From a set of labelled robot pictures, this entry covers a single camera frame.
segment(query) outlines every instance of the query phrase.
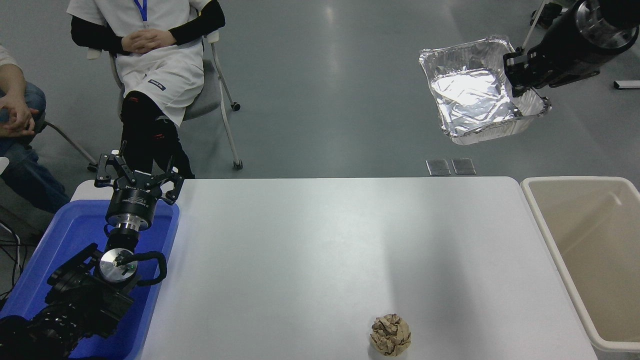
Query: white table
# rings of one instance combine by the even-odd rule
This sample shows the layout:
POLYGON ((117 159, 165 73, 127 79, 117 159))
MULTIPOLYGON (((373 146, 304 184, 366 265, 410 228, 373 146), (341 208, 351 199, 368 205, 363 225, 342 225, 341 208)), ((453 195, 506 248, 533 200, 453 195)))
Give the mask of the white table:
POLYGON ((178 205, 142 359, 381 359, 397 313, 401 359, 596 360, 510 178, 194 180, 178 205))

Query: black sleeve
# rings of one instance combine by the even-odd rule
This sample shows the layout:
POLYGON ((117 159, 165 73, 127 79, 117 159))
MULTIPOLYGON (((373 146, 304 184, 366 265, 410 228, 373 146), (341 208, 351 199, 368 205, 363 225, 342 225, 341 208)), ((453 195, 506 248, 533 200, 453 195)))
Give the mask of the black sleeve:
POLYGON ((224 25, 225 14, 222 12, 218 0, 211 0, 202 8, 200 16, 176 28, 169 29, 169 32, 176 40, 176 44, 182 45, 212 33, 224 25))
POLYGON ((122 37, 117 36, 113 30, 75 16, 71 19, 71 39, 78 46, 130 54, 122 49, 122 37))

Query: blue tray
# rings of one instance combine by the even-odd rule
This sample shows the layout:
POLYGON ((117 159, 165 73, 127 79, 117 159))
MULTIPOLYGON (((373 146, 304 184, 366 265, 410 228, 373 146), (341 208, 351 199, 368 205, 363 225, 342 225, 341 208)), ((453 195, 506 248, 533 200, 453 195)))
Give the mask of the blue tray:
MULTIPOLYGON (((103 231, 106 223, 104 215, 108 206, 108 200, 77 200, 57 212, 0 311, 0 318, 20 315, 31 319, 46 306, 44 298, 51 289, 47 279, 55 269, 91 243, 97 243, 98 249, 104 250, 107 243, 103 231)), ((136 252, 161 251, 168 260, 178 229, 178 217, 177 205, 169 206, 159 201, 151 228, 140 232, 136 252)), ((138 272, 142 279, 156 277, 159 273, 157 262, 139 263, 138 272)), ((130 294, 134 303, 118 324, 116 333, 107 339, 96 335, 81 340, 70 357, 101 356, 109 360, 133 360, 142 350, 147 337, 161 284, 135 287, 130 294)))

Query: beige plastic bin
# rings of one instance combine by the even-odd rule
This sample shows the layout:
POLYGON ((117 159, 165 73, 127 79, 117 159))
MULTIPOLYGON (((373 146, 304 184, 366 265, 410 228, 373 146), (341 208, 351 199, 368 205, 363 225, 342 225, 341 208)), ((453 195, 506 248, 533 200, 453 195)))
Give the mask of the beige plastic bin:
POLYGON ((620 177, 520 186, 592 344, 640 352, 640 193, 620 177))

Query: robotic arm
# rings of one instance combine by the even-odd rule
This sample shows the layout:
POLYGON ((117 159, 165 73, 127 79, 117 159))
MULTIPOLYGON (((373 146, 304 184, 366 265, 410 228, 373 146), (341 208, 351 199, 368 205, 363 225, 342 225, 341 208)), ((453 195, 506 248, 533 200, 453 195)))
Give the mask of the robotic arm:
POLYGON ((503 57, 513 96, 530 88, 557 87, 590 78, 630 49, 638 38, 640 1, 580 0, 537 46, 503 57))
POLYGON ((156 202, 173 204, 183 178, 171 170, 152 176, 132 172, 119 155, 103 154, 96 175, 96 187, 113 187, 105 219, 114 227, 103 251, 93 243, 60 266, 47 280, 51 290, 47 307, 31 320, 21 316, 0 319, 0 359, 66 359, 83 338, 94 334, 107 338, 133 304, 129 296, 135 286, 157 284, 166 277, 166 260, 161 252, 135 254, 140 231, 152 225, 156 202), (112 181, 106 167, 112 166, 112 181), (163 193, 160 186, 171 182, 173 189, 163 193), (141 280, 138 262, 155 259, 160 274, 141 280))

